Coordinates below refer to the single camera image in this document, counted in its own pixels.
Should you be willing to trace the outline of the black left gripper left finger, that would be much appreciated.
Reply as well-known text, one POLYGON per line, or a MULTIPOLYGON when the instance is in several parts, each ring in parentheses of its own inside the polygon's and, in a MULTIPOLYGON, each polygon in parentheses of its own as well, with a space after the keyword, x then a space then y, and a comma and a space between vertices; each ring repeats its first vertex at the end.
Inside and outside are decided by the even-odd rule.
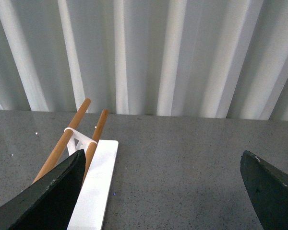
POLYGON ((0 230, 65 230, 77 202, 85 171, 78 150, 0 207, 0 230))

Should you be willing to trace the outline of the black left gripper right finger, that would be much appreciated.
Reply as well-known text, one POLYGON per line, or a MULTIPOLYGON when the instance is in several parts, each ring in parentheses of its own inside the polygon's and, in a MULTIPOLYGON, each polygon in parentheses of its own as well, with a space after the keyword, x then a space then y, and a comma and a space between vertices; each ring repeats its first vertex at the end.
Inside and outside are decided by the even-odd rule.
POLYGON ((240 173, 263 229, 288 230, 288 174, 247 150, 240 173))

